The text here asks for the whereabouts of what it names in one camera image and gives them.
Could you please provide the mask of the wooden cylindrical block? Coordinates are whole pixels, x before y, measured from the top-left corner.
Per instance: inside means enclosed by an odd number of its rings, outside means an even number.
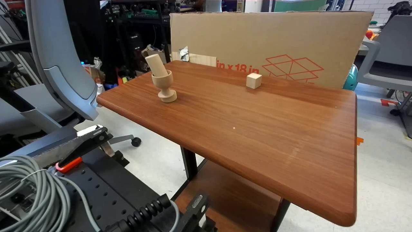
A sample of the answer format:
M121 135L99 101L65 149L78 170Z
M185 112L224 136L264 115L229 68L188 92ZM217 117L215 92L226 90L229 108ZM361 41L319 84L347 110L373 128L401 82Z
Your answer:
M148 55L145 57L152 73L154 75L164 75L167 73L163 63L162 63L162 59L159 57L158 54L152 54L152 55Z

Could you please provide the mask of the wooden goblet cup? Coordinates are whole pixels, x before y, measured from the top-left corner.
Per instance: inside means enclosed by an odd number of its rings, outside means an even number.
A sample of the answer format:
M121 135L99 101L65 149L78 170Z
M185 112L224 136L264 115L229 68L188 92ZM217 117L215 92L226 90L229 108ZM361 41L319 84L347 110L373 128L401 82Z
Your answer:
M170 103L177 99L176 91L171 87L172 81L173 78L171 70L166 70L166 73L162 75L152 75L152 82L158 88L158 97L164 103Z

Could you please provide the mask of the small wooden cube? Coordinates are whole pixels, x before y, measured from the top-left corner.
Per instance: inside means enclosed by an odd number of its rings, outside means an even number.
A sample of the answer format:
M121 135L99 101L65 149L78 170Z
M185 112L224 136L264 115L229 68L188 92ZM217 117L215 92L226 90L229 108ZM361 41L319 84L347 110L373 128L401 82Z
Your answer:
M262 75L260 73L248 73L246 77L246 86L249 88L257 88L261 84Z

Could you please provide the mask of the lower wooden table shelf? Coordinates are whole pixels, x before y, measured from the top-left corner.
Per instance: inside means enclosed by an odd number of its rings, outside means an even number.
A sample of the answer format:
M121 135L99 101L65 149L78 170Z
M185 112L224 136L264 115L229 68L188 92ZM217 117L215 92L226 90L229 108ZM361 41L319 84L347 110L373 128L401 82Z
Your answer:
M288 208L282 197L211 161L173 198L184 209L199 193L208 197L207 216L217 232L276 232Z

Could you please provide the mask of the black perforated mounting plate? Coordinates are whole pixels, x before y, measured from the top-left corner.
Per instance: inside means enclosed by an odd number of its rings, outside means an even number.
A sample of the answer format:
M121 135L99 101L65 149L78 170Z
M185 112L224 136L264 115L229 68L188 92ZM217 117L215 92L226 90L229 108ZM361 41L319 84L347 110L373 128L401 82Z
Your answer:
M125 167L125 158L91 150L67 173L87 199L101 232L173 232L180 215L167 194L158 194Z

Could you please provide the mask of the large cardboard box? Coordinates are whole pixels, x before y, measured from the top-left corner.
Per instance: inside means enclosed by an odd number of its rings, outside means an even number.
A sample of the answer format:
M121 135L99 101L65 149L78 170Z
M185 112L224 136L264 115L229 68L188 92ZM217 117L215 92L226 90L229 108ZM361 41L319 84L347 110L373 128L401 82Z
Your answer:
M369 11L172 12L171 57L340 88Z

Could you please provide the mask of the green board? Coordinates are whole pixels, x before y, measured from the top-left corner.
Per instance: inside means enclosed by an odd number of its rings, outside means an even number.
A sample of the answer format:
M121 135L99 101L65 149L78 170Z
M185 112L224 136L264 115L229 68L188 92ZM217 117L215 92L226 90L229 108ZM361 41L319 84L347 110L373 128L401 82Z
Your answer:
M274 11L315 11L325 5L327 0L275 0Z

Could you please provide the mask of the grey office chair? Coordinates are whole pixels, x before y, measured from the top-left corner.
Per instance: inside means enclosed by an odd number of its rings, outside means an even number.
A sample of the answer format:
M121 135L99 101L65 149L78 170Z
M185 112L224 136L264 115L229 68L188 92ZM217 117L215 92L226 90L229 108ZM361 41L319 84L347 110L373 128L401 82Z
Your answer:
M13 88L13 61L1 63L1 155L24 146L23 137L47 135L94 121L98 86L76 51L64 0L24 0L28 39L40 83Z

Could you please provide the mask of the grey chair at right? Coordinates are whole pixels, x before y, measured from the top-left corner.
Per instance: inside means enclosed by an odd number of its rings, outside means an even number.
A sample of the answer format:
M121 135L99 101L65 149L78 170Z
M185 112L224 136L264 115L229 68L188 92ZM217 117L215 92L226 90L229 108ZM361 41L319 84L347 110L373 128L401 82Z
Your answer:
M412 16L392 16L378 37L364 41L364 45L367 51L359 66L358 81L407 92L395 110L400 115L405 133L412 136Z

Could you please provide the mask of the orange handled clamp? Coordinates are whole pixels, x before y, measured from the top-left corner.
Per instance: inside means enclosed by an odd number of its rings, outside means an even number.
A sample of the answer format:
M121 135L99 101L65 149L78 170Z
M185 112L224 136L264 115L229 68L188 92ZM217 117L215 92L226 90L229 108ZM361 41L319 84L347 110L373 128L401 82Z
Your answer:
M76 158L73 158L72 161L69 161L68 163L65 163L65 164L60 164L59 162L56 162L56 163L54 164L54 168L55 168L58 172L67 173L67 172L69 172L72 168L74 168L76 166L78 166L81 162L82 162L82 157L76 157Z

